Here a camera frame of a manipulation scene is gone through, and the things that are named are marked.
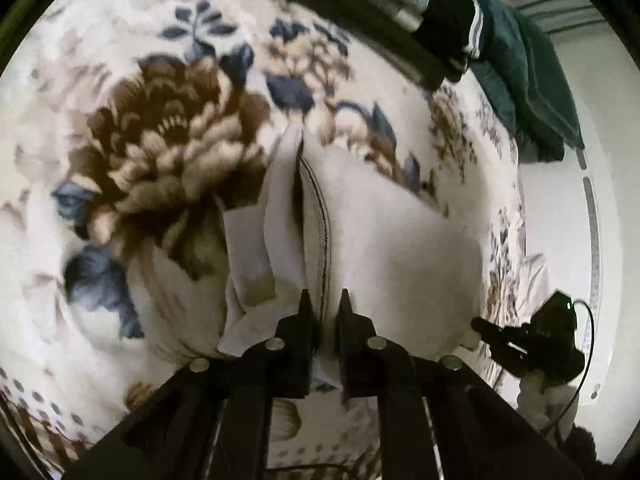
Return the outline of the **white gloved hand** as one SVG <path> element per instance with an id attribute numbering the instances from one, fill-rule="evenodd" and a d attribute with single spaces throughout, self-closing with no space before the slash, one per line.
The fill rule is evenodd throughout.
<path id="1" fill-rule="evenodd" d="M 575 387 L 551 387 L 546 376 L 536 370 L 520 380 L 516 411 L 548 442 L 558 446 L 573 429 L 578 400 Z"/>

